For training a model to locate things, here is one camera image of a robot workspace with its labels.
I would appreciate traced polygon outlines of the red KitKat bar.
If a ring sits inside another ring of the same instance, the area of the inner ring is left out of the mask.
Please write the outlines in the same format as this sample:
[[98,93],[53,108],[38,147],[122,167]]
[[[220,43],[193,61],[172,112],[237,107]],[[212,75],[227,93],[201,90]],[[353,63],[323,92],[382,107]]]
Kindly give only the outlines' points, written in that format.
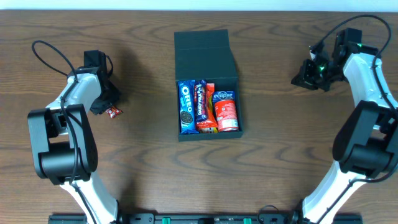
[[111,106],[110,108],[108,108],[106,110],[106,113],[109,115],[109,117],[111,119],[113,119],[113,118],[117,117],[118,115],[123,114],[123,111],[118,109],[115,106]]

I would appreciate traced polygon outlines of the blue Oreo cookie pack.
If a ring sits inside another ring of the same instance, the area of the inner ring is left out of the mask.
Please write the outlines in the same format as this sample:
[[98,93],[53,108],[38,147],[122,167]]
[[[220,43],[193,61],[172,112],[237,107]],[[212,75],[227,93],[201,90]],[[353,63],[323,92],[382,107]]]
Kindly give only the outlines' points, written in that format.
[[195,126],[194,84],[195,80],[178,81],[180,134],[198,134]]

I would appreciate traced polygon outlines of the dark blue chocolate bar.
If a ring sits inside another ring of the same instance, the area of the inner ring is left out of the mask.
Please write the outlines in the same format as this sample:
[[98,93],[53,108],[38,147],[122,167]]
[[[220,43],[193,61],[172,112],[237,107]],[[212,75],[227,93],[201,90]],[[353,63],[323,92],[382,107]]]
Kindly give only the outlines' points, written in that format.
[[199,80],[194,86],[195,90],[195,122],[203,122],[207,119],[206,110],[206,81]]

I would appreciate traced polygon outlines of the red Pringles can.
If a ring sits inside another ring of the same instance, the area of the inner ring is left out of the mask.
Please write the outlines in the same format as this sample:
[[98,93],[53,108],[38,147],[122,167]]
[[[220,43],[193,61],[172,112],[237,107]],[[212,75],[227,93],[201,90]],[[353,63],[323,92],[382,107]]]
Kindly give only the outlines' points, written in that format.
[[238,131],[238,117],[234,100],[221,100],[215,103],[216,120],[219,132]]

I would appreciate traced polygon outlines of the red Hacks candy bag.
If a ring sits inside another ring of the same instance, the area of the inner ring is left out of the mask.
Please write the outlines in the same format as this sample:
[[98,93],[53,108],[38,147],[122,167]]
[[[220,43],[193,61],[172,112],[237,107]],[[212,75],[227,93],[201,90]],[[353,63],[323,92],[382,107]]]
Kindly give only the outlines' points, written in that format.
[[207,119],[205,121],[198,122],[196,128],[200,133],[216,134],[218,133],[218,123],[213,115],[213,104],[212,97],[215,92],[215,84],[206,84],[206,112]]

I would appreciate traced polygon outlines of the black box with hinged lid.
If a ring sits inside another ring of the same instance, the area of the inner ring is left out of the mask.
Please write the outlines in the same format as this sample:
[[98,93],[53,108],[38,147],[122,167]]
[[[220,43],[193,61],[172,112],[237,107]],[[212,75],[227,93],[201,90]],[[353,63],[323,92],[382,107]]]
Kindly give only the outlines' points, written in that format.
[[176,32],[179,141],[243,135],[238,73],[227,30]]

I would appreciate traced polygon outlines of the yellow Hacks candy bag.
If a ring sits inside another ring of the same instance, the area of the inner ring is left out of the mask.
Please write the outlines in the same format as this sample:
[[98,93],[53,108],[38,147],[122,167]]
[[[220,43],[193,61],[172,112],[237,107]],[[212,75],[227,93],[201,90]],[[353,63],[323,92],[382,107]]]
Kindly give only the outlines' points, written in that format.
[[211,102],[211,97],[207,96],[207,119],[205,121],[200,121],[197,123],[197,129],[201,133],[216,134],[218,133],[218,123],[213,115],[213,105]]

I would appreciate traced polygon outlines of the blue Eclipse mint pack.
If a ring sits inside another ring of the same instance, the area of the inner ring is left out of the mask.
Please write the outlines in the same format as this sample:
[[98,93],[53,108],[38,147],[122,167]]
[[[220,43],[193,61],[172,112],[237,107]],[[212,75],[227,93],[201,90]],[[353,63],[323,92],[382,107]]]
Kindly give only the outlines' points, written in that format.
[[223,101],[223,100],[235,100],[234,91],[215,91],[212,97],[213,103]]

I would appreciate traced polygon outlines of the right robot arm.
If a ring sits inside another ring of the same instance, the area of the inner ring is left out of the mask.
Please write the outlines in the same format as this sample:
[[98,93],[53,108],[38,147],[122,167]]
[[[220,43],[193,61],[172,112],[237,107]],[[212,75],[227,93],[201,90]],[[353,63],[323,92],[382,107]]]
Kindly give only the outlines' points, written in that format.
[[336,35],[331,57],[320,42],[310,49],[293,85],[328,91],[348,82],[354,110],[333,142],[333,163],[316,189],[291,214],[291,223],[333,223],[338,210],[364,184],[382,182],[397,170],[397,101],[391,95],[375,47],[361,30]]

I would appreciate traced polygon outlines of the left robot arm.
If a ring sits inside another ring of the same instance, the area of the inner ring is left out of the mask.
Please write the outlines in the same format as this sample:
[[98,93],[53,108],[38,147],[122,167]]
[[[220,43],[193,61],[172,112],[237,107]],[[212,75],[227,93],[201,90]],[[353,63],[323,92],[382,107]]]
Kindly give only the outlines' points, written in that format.
[[89,112],[103,114],[119,100],[120,91],[109,79],[111,64],[105,53],[86,51],[83,66],[68,74],[61,94],[27,116],[36,174],[76,200],[84,223],[118,220],[118,201],[96,171],[98,150],[88,121]]

